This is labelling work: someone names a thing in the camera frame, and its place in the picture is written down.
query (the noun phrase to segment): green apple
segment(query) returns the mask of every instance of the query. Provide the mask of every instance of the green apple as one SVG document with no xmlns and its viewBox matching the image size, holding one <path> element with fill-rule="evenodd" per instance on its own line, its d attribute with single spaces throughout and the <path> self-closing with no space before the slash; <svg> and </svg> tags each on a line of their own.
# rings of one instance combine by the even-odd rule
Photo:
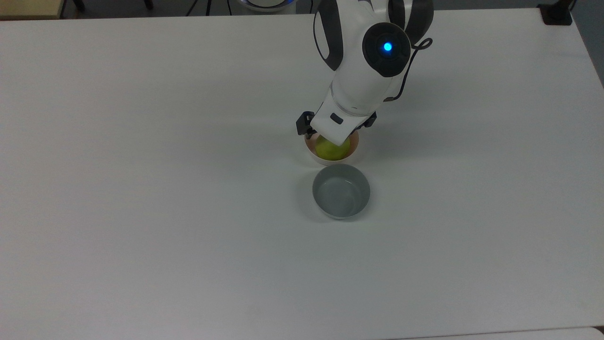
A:
<svg viewBox="0 0 604 340">
<path fill-rule="evenodd" d="M 350 150 L 350 138 L 346 138 L 344 143 L 338 146 L 325 137 L 319 136 L 316 139 L 315 150 L 316 155 L 324 160 L 341 160 Z"/>
</svg>

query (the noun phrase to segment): floor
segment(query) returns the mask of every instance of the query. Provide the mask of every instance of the floor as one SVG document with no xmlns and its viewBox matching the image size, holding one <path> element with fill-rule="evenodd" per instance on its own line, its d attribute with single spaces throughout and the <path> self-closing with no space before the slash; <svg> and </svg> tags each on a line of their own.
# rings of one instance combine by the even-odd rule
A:
<svg viewBox="0 0 604 340">
<path fill-rule="evenodd" d="M 211 1 L 210 15 L 228 15 L 227 1 Z M 72 0 L 66 0 L 64 17 L 68 19 L 135 18 L 143 16 L 204 16 L 208 0 L 153 0 L 153 10 L 145 8 L 143 0 L 83 0 L 84 13 L 76 10 Z M 297 12 L 308 13 L 316 8 L 320 0 L 298 0 Z M 554 3 L 555 0 L 434 0 L 436 10 L 478 8 L 534 8 L 539 3 Z M 604 85 L 604 1 L 577 0 L 573 17 L 585 42 L 585 46 Z"/>
</svg>

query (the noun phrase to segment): table surface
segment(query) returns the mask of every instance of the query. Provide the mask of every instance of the table surface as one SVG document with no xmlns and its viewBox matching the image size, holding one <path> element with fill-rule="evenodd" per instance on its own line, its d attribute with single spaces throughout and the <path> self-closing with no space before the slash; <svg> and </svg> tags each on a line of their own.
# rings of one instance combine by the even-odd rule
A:
<svg viewBox="0 0 604 340">
<path fill-rule="evenodd" d="M 63 0 L 2 0 L 0 20 L 58 19 Z"/>
<path fill-rule="evenodd" d="M 604 91 L 576 26 L 438 11 L 360 133 L 295 133 L 312 16 L 0 23 L 2 339 L 388 339 L 604 324 Z"/>
</svg>

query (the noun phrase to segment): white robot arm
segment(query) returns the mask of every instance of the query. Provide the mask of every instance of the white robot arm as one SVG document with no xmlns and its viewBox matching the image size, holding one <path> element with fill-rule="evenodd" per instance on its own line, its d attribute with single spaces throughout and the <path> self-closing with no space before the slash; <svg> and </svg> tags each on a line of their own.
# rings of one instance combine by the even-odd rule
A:
<svg viewBox="0 0 604 340">
<path fill-rule="evenodd" d="M 426 33 L 432 0 L 322 0 L 315 14 L 316 47 L 335 71 L 316 114 L 305 112 L 298 134 L 318 132 L 336 145 L 361 126 L 398 91 L 411 48 Z"/>
</svg>

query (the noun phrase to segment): bowl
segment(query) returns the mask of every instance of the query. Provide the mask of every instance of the bowl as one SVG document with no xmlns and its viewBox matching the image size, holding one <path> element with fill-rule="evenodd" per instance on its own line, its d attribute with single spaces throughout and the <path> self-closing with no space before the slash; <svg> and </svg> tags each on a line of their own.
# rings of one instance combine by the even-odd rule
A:
<svg viewBox="0 0 604 340">
<path fill-rule="evenodd" d="M 330 165 L 316 175 L 312 195 L 327 216 L 343 220 L 365 208 L 369 202 L 369 182 L 352 165 Z"/>
<path fill-rule="evenodd" d="M 312 137 L 310 139 L 306 139 L 306 137 L 304 137 L 304 141 L 306 142 L 306 147 L 308 148 L 308 151 L 310 151 L 310 156 L 312 157 L 312 159 L 314 159 L 317 163 L 322 164 L 322 165 L 334 165 L 334 164 L 340 164 L 340 163 L 346 163 L 348 158 L 350 157 L 350 155 L 352 155 L 354 153 L 354 151 L 356 150 L 356 147 L 359 146 L 359 132 L 355 131 L 350 135 L 350 149 L 348 150 L 348 153 L 344 156 L 343 159 L 341 160 L 326 160 L 326 159 L 322 159 L 321 157 L 317 156 L 316 154 L 316 139 L 319 138 L 319 134 L 314 134 L 312 135 Z"/>
</svg>

